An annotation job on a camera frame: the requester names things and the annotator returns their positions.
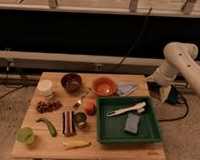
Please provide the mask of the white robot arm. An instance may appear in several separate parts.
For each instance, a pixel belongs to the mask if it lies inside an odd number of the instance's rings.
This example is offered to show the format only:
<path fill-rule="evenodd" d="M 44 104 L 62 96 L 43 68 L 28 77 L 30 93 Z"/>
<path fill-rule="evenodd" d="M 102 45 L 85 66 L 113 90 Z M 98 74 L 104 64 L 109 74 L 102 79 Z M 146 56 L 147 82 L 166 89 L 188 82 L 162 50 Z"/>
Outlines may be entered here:
<path fill-rule="evenodd" d="M 200 97 L 200 66 L 194 61 L 199 54 L 197 46 L 193 43 L 172 42 L 164 46 L 163 52 L 163 62 L 147 77 L 147 81 L 167 88 L 181 73 Z"/>

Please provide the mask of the black robot base box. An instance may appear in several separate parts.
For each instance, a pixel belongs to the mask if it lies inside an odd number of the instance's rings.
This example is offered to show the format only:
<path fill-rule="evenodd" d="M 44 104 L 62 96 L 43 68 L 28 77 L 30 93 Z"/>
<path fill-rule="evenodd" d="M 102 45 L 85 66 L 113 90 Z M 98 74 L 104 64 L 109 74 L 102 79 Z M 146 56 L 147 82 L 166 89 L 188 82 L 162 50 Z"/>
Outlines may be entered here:
<path fill-rule="evenodd" d="M 155 82 L 148 82 L 147 86 L 152 97 L 170 105 L 175 105 L 179 102 L 180 94 L 174 86 L 160 86 Z"/>

